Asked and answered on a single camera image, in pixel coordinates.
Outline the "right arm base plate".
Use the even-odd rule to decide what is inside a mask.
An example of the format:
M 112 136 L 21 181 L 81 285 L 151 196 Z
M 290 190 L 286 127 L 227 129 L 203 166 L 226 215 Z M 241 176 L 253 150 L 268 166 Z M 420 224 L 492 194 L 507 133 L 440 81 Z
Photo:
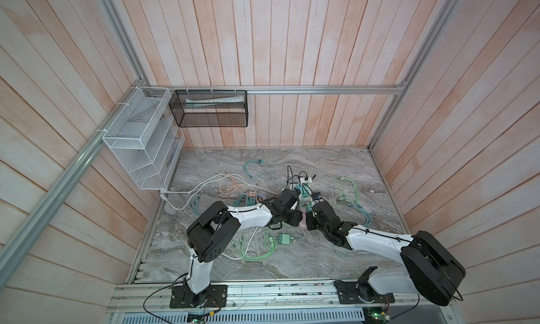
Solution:
M 377 266 L 370 266 L 354 282 L 334 280 L 333 285 L 336 288 L 340 304 L 395 303 L 394 294 L 378 294 L 368 283 L 368 278 L 377 268 Z

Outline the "green charger plug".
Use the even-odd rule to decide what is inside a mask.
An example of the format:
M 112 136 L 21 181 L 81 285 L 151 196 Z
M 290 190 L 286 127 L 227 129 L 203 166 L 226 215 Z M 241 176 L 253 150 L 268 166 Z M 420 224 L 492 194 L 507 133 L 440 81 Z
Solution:
M 295 238 L 292 235 L 281 233 L 278 236 L 278 243 L 279 245 L 290 245 L 292 242 L 295 241 Z

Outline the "teal charger plug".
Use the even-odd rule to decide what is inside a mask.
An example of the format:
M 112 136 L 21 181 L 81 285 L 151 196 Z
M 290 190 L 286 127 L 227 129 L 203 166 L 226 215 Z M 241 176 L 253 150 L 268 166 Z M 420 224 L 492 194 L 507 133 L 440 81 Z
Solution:
M 313 206 L 312 201 L 305 202 L 304 207 L 307 213 L 312 212 L 312 206 Z

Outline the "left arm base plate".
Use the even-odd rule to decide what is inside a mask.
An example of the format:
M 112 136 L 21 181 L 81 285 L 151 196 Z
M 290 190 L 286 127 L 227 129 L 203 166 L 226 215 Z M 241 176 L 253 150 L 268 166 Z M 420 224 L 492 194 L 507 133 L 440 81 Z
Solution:
M 227 285 L 210 285 L 198 294 L 192 292 L 188 285 L 177 285 L 172 288 L 170 308 L 194 309 L 206 306 L 220 309 L 226 306 L 227 294 Z

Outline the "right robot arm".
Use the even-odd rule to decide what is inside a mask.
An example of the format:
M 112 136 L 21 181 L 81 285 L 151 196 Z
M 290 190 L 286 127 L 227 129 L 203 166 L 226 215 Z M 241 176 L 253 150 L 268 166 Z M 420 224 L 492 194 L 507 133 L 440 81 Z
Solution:
M 464 266 L 429 232 L 400 235 L 341 221 L 326 200 L 307 212 L 307 229 L 321 231 L 337 247 L 370 252 L 399 264 L 382 271 L 371 266 L 362 273 L 357 290 L 366 303 L 395 293 L 417 294 L 441 307 L 463 299 L 458 287 L 466 276 Z

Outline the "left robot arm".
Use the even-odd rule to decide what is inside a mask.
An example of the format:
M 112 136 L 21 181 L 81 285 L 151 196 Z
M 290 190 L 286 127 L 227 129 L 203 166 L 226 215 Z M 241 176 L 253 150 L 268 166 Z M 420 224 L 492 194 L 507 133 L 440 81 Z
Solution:
M 189 290 L 198 295 L 210 286 L 212 262 L 238 231 L 282 223 L 298 226 L 302 220 L 299 203 L 297 189 L 285 189 L 250 207 L 229 207 L 222 201 L 212 203 L 186 231 L 191 255 L 187 275 Z

